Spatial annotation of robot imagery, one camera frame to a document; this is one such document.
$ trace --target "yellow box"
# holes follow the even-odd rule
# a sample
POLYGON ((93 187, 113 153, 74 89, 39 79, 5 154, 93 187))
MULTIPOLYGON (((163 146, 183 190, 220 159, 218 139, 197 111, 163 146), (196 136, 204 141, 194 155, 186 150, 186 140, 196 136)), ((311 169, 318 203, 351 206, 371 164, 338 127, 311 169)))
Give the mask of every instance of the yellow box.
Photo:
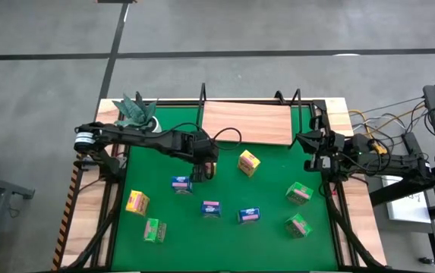
POLYGON ((241 169, 248 177, 251 177, 257 170, 257 166, 261 163, 256 156, 252 155, 249 151, 244 150, 239 156, 238 168, 241 169))
POLYGON ((128 203, 126 204, 126 210, 145 216, 147 214, 147 208, 149 203, 150 198, 144 195, 144 193, 136 190, 131 190, 128 203))

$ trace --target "green cardboard box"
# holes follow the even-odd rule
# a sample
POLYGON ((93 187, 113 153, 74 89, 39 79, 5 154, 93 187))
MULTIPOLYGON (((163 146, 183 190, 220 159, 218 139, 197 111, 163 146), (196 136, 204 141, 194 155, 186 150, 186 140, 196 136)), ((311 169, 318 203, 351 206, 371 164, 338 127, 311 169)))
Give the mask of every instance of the green cardboard box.
POLYGON ((311 199, 314 190, 299 182, 294 182, 286 191, 286 198, 295 204, 303 205, 311 199))
POLYGON ((295 238, 308 236, 313 231, 311 226, 301 217, 299 213, 285 222, 286 230, 295 238))
POLYGON ((166 224, 159 219, 148 218, 147 226, 144 229, 145 242, 163 243, 166 233, 166 224))

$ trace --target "green mat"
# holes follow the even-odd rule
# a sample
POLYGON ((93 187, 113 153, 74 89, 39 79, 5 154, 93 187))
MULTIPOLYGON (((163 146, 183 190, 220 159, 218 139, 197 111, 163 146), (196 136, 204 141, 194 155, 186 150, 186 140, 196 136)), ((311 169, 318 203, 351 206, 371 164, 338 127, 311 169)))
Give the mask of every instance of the green mat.
MULTIPOLYGON (((158 108, 163 129, 195 122, 197 108, 158 108)), ((303 109, 304 124, 310 109, 303 109)), ((293 131, 298 132, 298 109, 292 109, 293 131)), ((193 130, 181 127, 179 130, 193 130)), ((232 146, 234 143, 220 143, 232 146)), ((318 173, 303 170, 305 155, 299 144, 285 146, 241 144, 221 150, 216 176, 194 184, 194 195, 174 194, 171 176, 188 176, 191 165, 152 149, 132 147, 116 236, 112 270, 116 271, 291 271, 337 269, 325 199, 318 193, 318 173), (261 160, 252 178, 237 168, 245 150, 261 160), (293 182, 312 188, 312 200, 297 206, 285 198, 293 182), (146 219, 124 210, 131 190, 150 198, 147 217, 167 223, 165 242, 143 242, 146 219), (220 201, 221 218, 203 218, 203 200, 220 201), (258 206, 257 223, 239 225, 237 211, 258 206), (287 218, 299 212, 314 231, 292 239, 287 218)))

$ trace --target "green plant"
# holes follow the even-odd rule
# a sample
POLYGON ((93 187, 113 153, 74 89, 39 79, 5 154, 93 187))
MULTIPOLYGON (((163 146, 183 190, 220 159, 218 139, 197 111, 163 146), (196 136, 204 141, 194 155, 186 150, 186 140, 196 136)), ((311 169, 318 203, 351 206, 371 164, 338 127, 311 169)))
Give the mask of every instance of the green plant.
POLYGON ((148 125, 151 118, 155 114, 156 102, 151 102, 146 106, 141 98, 140 93, 136 92, 136 99, 132 101, 126 94, 123 95, 122 102, 112 101, 114 105, 123 113, 126 117, 123 121, 116 121, 115 124, 119 126, 132 125, 135 127, 144 127, 148 125))

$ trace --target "concrete floor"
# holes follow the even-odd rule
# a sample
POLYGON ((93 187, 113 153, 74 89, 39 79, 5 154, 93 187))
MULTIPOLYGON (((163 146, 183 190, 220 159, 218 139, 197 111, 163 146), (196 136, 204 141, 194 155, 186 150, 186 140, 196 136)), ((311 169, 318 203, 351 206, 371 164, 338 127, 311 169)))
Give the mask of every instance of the concrete floor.
MULTIPOLYGON (((0 55, 110 52, 121 5, 0 0, 0 55)), ((131 5, 120 52, 435 48, 435 0, 142 1, 131 5)), ((0 272, 49 269, 67 193, 73 128, 93 119, 107 60, 0 61, 0 178, 35 187, 15 199, 0 235, 0 272)), ((343 96, 366 110, 421 96, 435 55, 117 60, 109 98, 343 96)), ((417 102, 387 109, 410 110, 417 102)), ((383 111, 370 113, 380 115, 383 111)), ((395 125, 386 132, 398 134, 395 125)), ((435 139, 415 128, 424 151, 435 139)), ((435 271, 427 237, 380 231, 393 268, 435 271)))

